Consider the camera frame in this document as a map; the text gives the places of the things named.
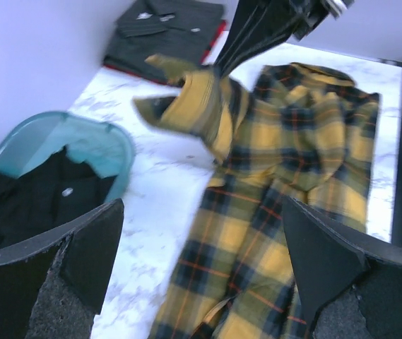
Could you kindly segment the yellow plaid long sleeve shirt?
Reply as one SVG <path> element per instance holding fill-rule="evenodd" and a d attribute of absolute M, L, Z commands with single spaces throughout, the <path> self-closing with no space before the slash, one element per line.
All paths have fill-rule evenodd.
<path fill-rule="evenodd" d="M 290 196 L 365 230 L 380 96 L 345 73 L 263 68 L 253 91 L 156 54 L 176 97 L 136 98 L 151 126 L 215 158 L 151 338 L 309 338 L 282 221 Z"/>

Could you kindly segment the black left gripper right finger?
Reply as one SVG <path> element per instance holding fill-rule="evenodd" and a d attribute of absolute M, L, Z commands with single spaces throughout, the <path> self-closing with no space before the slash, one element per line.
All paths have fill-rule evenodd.
<path fill-rule="evenodd" d="M 283 226 L 313 338 L 402 339 L 402 248 L 293 198 Z"/>

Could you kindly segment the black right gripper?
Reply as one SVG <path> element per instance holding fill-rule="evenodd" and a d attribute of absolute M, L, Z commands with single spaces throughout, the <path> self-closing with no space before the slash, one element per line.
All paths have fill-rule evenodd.
<path fill-rule="evenodd" d="M 355 0 L 271 0 L 238 2 L 226 42 L 214 63 L 219 76 L 230 74 L 243 62 L 285 42 L 298 41 L 315 30 L 328 16 L 341 17 Z"/>

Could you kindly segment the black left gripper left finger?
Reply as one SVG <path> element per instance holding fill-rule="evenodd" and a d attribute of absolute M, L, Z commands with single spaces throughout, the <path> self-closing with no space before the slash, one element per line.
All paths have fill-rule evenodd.
<path fill-rule="evenodd" d="M 89 338 L 123 220 L 118 198 L 0 249 L 0 339 Z"/>

